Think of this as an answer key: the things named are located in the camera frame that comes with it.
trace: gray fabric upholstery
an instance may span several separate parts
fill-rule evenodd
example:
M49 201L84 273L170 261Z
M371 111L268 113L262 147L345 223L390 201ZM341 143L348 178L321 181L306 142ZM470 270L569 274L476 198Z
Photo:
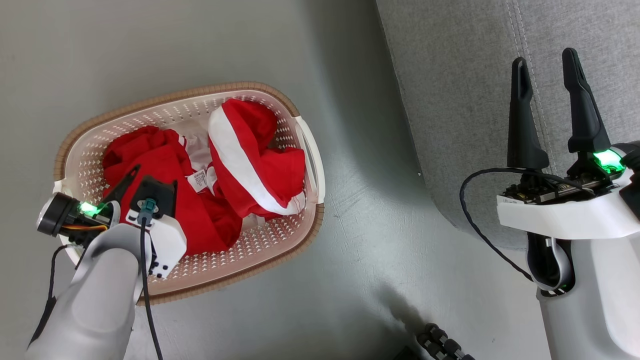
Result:
M561 53L578 50L612 143L640 140L640 3L637 0L378 0L416 150L442 214L470 233L458 191L472 172L506 165L511 62L523 56L549 172L575 160ZM524 247L501 227L495 196L516 176L487 175L467 190L480 228L503 247Z

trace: pink perforated basket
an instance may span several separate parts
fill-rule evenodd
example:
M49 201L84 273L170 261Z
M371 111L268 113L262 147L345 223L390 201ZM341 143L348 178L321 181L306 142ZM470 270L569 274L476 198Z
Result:
M187 121L206 121L224 101L236 98L267 106L278 117L275 143L303 149L307 158L307 205L297 215L243 231L226 252L186 256L166 279L149 279L152 304L179 300L247 278L305 250L316 237L324 215L324 171L316 141L293 103L261 83L206 86L141 101L88 120L65 139L56 157L54 191L98 204L104 190L102 157L111 141L143 126L171 128ZM67 249L74 263L76 249Z

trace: green light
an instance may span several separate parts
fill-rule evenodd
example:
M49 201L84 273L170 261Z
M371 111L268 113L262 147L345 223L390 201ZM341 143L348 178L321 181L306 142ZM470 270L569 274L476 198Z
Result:
M80 211L82 211L85 215L92 217L95 214L99 213L100 210L98 209L97 206L93 206L91 204L89 204L88 202L81 202L80 203Z
M595 156L598 166L603 168L609 174L621 172L625 169L625 167L620 163L620 155L616 154L613 150L609 149L603 152L596 152L593 156Z

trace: white basket handle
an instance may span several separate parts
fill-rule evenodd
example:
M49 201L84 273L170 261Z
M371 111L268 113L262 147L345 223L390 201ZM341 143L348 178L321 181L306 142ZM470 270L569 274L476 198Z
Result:
M305 161L307 169L311 170L307 171L311 189L314 192L314 195L317 197L317 203L323 204L325 184L324 168L322 166L322 159L320 158L320 150L318 150L316 139L314 139L314 136L311 133L311 129L309 129L309 125L307 125L307 122L305 122L301 116L296 117L296 122L298 122L298 124L296 125L296 134L298 135L300 144L304 145L303 149L306 154Z

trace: brown basket rim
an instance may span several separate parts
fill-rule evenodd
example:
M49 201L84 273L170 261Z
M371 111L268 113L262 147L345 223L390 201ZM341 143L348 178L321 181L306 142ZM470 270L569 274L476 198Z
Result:
M238 90L256 90L260 92L264 92L269 94L276 99L278 99L289 111L292 117L297 117L300 115L298 109L293 105L293 102L284 95L282 92L278 91L276 88L273 88L267 84L258 83L254 81L241 81L236 83L224 83L220 85L213 86L203 86L200 88L192 88L189 90L183 90L179 92L174 92L168 95L162 95L153 97L151 99L142 100L136 102L134 104L130 104L128 106L124 106L119 109L115 109L113 111L104 113L97 117L94 117L90 120L87 120L77 126L74 130L72 130L64 139L62 144L60 145L60 149L58 150L58 154L56 155L56 159L54 162L53 169L53 178L54 181L62 180L65 178L65 164L67 162L67 157L71 148L76 143L81 136L83 136L90 129L102 125L111 120L117 119L118 117L123 117L128 114L132 114L146 108L166 104L168 102L173 102L176 100L183 100L190 97L202 96L202 95L210 95L210 94L218 94L221 92L229 92L229 91L238 91ZM203 284L199 284L196 286L190 286L188 288L184 288L181 290L170 291L168 293L162 293L158 295L150 296L150 303L152 305L162 304L165 302L171 302L175 300L184 299L187 297L192 297L194 295L202 294L211 290L215 290L218 288L222 288L234 282L246 279L247 277L253 276L260 272L263 272L267 269L273 268L285 261L292 259L294 256L303 252L316 238L318 234L318 230L322 225L322 221L324 218L324 204L316 204L316 214L314 217L313 224L311 229L307 233L304 239L301 242L296 244L293 248L267 260L263 261L257 265L251 266L250 268L246 268L240 272L236 272L234 274L222 277L220 279L211 280L209 282L205 282Z

